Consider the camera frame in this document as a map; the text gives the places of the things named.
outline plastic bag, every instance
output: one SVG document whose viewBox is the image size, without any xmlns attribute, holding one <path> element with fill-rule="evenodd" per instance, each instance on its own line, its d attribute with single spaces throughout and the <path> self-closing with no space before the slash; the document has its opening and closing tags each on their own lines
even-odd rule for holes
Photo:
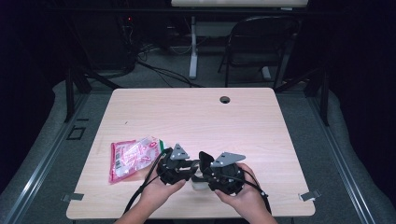
<svg viewBox="0 0 396 224">
<path fill-rule="evenodd" d="M 108 182 L 120 182 L 136 171 L 146 168 L 162 151 L 163 141 L 155 137 L 112 143 Z"/>
</svg>

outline table top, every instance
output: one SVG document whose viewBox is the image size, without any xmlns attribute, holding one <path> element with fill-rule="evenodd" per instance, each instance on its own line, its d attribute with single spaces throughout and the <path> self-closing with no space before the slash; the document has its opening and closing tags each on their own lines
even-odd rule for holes
<svg viewBox="0 0 396 224">
<path fill-rule="evenodd" d="M 308 0 L 172 0 L 173 7 L 306 7 Z"/>
<path fill-rule="evenodd" d="M 227 96 L 224 104 L 220 97 Z M 243 154 L 269 195 L 275 217 L 311 216 L 308 192 L 276 96 L 267 88 L 118 89 L 110 98 L 75 193 L 71 219 L 118 218 L 143 183 L 149 168 L 110 185 L 110 144 L 154 136 L 169 146 L 176 143 L 190 160 L 199 151 L 214 158 L 227 151 Z M 240 217 L 210 189 L 195 190 L 188 181 L 151 218 Z"/>
</svg>

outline black chair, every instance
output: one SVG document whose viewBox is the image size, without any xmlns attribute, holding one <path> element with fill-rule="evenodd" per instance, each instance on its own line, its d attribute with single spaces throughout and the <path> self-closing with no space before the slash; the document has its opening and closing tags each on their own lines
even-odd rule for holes
<svg viewBox="0 0 396 224">
<path fill-rule="evenodd" d="M 275 88 L 286 44 L 298 33 L 299 27 L 300 23 L 289 16 L 249 17 L 238 22 L 229 35 L 218 70 L 219 73 L 226 64 L 225 87 L 229 83 L 230 66 L 258 67 L 259 71 L 264 66 L 276 66 L 276 76 L 270 80 Z"/>
</svg>

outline white desk leg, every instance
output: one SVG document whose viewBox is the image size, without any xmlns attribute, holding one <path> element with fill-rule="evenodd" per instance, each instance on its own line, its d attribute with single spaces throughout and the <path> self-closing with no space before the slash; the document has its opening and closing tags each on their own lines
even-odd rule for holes
<svg viewBox="0 0 396 224">
<path fill-rule="evenodd" d="M 197 39 L 195 33 L 195 17 L 191 17 L 191 63 L 190 63 L 190 78 L 197 78 Z"/>
</svg>

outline hand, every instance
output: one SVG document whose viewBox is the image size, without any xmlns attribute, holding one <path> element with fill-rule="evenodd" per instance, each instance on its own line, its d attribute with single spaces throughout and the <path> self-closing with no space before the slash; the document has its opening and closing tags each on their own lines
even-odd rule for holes
<svg viewBox="0 0 396 224">
<path fill-rule="evenodd" d="M 149 177 L 149 183 L 144 189 L 140 196 L 139 202 L 132 207 L 127 213 L 125 213 L 120 219 L 117 220 L 119 223 L 129 224 L 142 224 L 149 218 L 149 216 L 161 207 L 168 198 L 180 190 L 186 180 L 180 180 L 174 185 L 165 185 L 159 177 L 157 177 L 156 167 Z"/>
<path fill-rule="evenodd" d="M 237 163 L 237 165 L 243 170 L 251 173 L 254 178 L 256 178 L 253 171 L 247 165 L 244 163 Z M 247 173 L 245 173 L 245 179 L 246 181 L 255 184 L 254 179 Z M 267 211 L 260 193 L 250 185 L 245 184 L 243 189 L 235 196 L 227 195 L 218 189 L 215 190 L 215 193 L 219 196 L 222 202 L 233 207 L 241 217 L 251 224 L 276 223 L 274 218 Z"/>
</svg>

